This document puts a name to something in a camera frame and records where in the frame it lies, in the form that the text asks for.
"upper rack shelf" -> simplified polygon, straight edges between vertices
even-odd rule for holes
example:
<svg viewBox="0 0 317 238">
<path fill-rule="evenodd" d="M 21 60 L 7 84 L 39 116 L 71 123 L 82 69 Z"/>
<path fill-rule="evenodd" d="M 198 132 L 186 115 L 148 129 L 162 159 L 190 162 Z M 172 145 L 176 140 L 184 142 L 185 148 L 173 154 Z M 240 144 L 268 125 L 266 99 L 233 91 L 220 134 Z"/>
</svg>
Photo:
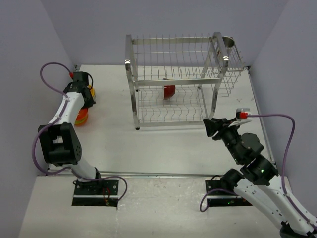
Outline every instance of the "upper rack shelf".
<svg viewBox="0 0 317 238">
<path fill-rule="evenodd" d="M 190 124 L 194 122 L 201 124 L 203 118 L 213 117 L 221 87 L 221 94 L 229 96 L 238 77 L 244 70 L 240 53 L 233 38 L 222 37 L 220 32 L 205 37 L 203 35 L 199 37 L 196 35 L 194 37 L 169 36 L 167 38 L 156 36 L 155 38 L 136 37 L 132 39 L 131 35 L 127 35 L 125 47 L 125 66 L 136 129 L 139 129 L 140 126 L 185 125 L 188 124 L 188 119 L 183 120 L 179 117 L 179 120 L 175 121 L 157 118 L 156 123 L 152 123 L 152 120 L 145 122 L 144 118 L 138 117 L 137 108 L 142 108 L 142 105 L 146 105 L 146 102 L 142 101 L 144 97 L 139 96 L 137 106 L 135 92 L 144 92 L 146 88 L 158 88 L 160 91 L 159 86 L 161 86 L 162 93 L 158 94 L 161 98 L 156 98 L 156 101 L 162 101 L 166 108 L 173 108 L 173 105 L 169 105 L 164 97 L 164 88 L 171 85 L 187 85 L 186 88 L 188 88 L 188 85 L 196 85 L 195 87 L 201 90 L 201 93 L 197 92 L 200 98 L 203 95 L 203 85 L 211 84 L 213 97 L 210 114 L 205 113 L 198 120 L 193 117 L 190 122 Z M 177 93 L 173 96 L 172 101 L 178 101 Z M 206 108 L 204 98 L 201 102 L 203 103 L 201 108 Z M 153 104 L 152 109 L 161 107 L 161 104 Z"/>
</svg>

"white surface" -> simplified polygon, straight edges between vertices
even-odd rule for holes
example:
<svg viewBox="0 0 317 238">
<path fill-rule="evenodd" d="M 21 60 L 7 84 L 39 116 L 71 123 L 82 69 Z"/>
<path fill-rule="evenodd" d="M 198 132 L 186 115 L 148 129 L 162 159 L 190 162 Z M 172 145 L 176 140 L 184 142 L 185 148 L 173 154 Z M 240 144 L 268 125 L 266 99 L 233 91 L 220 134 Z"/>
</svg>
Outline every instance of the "white surface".
<svg viewBox="0 0 317 238">
<path fill-rule="evenodd" d="M 204 178 L 130 178 L 119 208 L 72 207 L 74 177 L 37 177 L 20 238 L 278 238 L 254 207 L 199 211 Z"/>
<path fill-rule="evenodd" d="M 83 65 L 80 70 L 93 76 L 97 103 L 89 109 L 86 125 L 75 130 L 83 157 L 100 171 L 211 175 L 240 167 L 222 141 L 206 136 L 203 125 L 136 131 L 124 66 Z M 204 94 L 211 98 L 211 93 L 204 90 Z M 258 113 L 247 71 L 229 97 L 219 97 L 215 118 L 233 118 L 237 108 Z M 268 156 L 259 119 L 239 131 L 255 133 L 264 145 L 263 155 Z"/>
</svg>

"metal rack frame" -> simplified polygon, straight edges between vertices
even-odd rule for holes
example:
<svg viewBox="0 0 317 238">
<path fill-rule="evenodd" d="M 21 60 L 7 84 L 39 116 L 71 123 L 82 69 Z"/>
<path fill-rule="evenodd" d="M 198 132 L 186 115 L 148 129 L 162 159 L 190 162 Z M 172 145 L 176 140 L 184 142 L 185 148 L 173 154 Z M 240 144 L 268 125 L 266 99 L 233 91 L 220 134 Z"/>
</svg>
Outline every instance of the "metal rack frame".
<svg viewBox="0 0 317 238">
<path fill-rule="evenodd" d="M 149 126 L 197 125 L 204 118 L 211 119 L 221 85 L 229 96 L 244 67 L 234 40 L 215 32 L 206 37 L 132 39 L 127 35 L 125 69 L 133 120 L 139 130 Z M 176 93 L 165 100 L 164 86 L 169 85 L 175 85 Z M 203 85 L 212 85 L 209 114 Z"/>
</svg>

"red connector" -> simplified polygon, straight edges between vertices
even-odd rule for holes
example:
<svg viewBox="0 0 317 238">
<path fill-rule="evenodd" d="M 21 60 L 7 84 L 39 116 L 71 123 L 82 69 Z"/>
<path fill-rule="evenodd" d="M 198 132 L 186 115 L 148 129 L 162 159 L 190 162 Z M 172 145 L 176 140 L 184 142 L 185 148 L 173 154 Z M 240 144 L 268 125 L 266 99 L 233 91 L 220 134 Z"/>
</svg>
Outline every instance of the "red connector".
<svg viewBox="0 0 317 238">
<path fill-rule="evenodd" d="M 248 113 L 240 113 L 239 118 L 240 119 L 246 119 L 248 117 Z"/>
</svg>

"metal dish rack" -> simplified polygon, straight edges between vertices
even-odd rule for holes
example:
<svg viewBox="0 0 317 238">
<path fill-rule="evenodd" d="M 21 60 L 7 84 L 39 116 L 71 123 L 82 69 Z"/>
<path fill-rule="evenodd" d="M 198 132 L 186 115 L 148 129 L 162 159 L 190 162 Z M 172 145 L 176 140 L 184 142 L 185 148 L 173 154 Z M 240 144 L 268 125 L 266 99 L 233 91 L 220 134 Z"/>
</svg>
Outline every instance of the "metal dish rack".
<svg viewBox="0 0 317 238">
<path fill-rule="evenodd" d="M 244 70 L 234 40 L 213 36 L 126 36 L 125 69 L 136 130 L 148 126 L 196 125 L 212 118 L 218 95 L 229 96 Z M 164 99 L 164 86 L 175 94 Z M 203 88 L 212 88 L 211 110 Z"/>
</svg>

